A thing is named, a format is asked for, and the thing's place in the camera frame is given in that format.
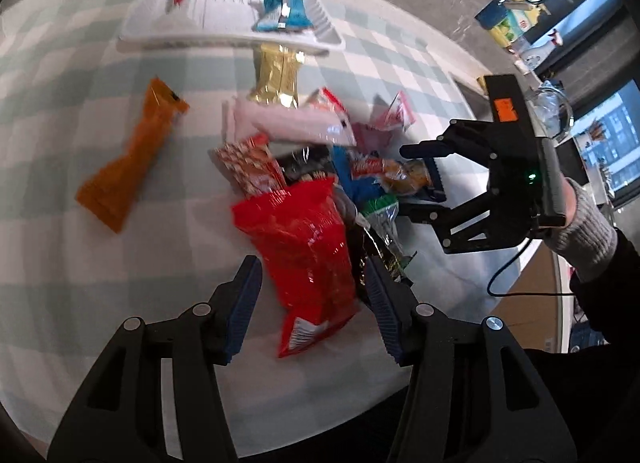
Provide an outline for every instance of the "orange sticker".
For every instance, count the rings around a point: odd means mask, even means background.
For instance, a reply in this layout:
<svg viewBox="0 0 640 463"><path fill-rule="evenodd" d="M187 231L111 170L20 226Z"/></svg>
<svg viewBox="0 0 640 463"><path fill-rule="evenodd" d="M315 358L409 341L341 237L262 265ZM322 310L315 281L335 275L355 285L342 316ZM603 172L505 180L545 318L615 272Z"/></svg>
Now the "orange sticker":
<svg viewBox="0 0 640 463"><path fill-rule="evenodd" d="M518 115L513 109L513 101L510 98L498 98L494 100L494 104L498 111L498 120L501 122L518 121Z"/></svg>

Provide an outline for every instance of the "white plastic tray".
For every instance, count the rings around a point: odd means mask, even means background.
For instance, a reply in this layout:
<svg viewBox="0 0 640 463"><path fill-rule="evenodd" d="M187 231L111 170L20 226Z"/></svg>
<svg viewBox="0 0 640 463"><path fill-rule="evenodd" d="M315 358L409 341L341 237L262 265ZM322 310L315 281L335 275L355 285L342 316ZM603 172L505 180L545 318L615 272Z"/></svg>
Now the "white plastic tray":
<svg viewBox="0 0 640 463"><path fill-rule="evenodd" d="M311 54L344 49L344 40L321 1L303 1L314 29L284 33L253 30L262 14L260 0L189 0L180 16L167 14L168 0L136 0L120 39L148 46L279 42Z"/></svg>

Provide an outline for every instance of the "silver bolt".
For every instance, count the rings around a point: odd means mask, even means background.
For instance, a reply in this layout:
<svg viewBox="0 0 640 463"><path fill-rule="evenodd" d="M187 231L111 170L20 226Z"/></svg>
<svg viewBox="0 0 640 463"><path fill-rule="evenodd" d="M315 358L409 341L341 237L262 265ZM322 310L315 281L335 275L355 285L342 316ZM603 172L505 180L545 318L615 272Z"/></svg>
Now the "silver bolt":
<svg viewBox="0 0 640 463"><path fill-rule="evenodd" d="M211 313L211 306L206 302L200 302L200 304L196 304L191 311L196 317L204 317Z"/></svg>
<svg viewBox="0 0 640 463"><path fill-rule="evenodd" d="M122 327L127 331L135 331L140 327L140 324L142 324L142 322L138 317L129 317L128 319L126 319L126 321L124 321Z"/></svg>
<svg viewBox="0 0 640 463"><path fill-rule="evenodd" d="M494 331L499 331L503 326L502 321L497 317L487 318L486 325L489 329L492 329Z"/></svg>
<svg viewBox="0 0 640 463"><path fill-rule="evenodd" d="M423 317L430 317L434 313L433 306L429 304L418 304L415 307L415 312Z"/></svg>

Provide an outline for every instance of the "tablecloth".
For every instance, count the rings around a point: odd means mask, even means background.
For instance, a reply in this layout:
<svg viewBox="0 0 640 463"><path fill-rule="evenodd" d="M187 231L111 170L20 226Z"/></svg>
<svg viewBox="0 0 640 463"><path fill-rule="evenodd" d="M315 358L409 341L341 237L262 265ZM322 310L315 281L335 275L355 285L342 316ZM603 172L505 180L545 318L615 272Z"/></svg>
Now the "tablecloth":
<svg viewBox="0 0 640 463"><path fill-rule="evenodd" d="M222 143L222 107L255 85L251 49L140 50L118 41L133 0L60 0L0 43L0 401L25 432L50 441L95 357L129 316L173 318L233 276L251 243L236 231L237 200L210 164ZM324 0L344 52L306 58L301 98L329 87L366 121L398 90L433 139L451 118L472 118L425 43L380 14ZM150 78L191 104L150 170L120 235L74 201L82 183L123 150ZM486 173L459 157L438 160L448 204L484 190ZM512 251L447 256L425 225L398 222L414 291L451 316L479 321L484 293ZM494 291L506 291L513 266ZM408 382L385 353L372 314L306 353L276 359L284 316L265 279L241 353L216 369L239 455L338 425ZM163 388L170 393L170 369ZM170 407L163 411L178 450Z"/></svg>

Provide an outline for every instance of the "black cable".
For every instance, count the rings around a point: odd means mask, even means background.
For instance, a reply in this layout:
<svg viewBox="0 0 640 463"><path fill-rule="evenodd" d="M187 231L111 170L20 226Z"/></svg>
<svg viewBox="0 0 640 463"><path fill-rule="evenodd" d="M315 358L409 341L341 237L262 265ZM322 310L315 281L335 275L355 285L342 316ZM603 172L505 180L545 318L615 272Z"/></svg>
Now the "black cable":
<svg viewBox="0 0 640 463"><path fill-rule="evenodd" d="M504 295L500 295L499 293L494 293L494 292L491 291L491 285L494 283L495 279L497 279L498 275L500 275L504 270L509 268L513 263L515 263L517 258L519 258L519 256L521 256L524 253L524 251L530 247L532 242L533 242L533 238L531 237L527 241L527 244L524 245L524 247L518 253L516 253L513 257L511 257L504 265L502 265L502 267L500 269L498 269L498 271L496 271L493 274L493 276L489 280L489 284L486 285L486 292L491 297L499 297L500 299L502 299L503 297L522 297L522 296L528 296L528 297L536 297L536 296L540 296L540 297L573 297L574 296L573 293L536 293L536 292L533 292L533 291L521 291L521 292L516 292L516 293L505 293Z"/></svg>

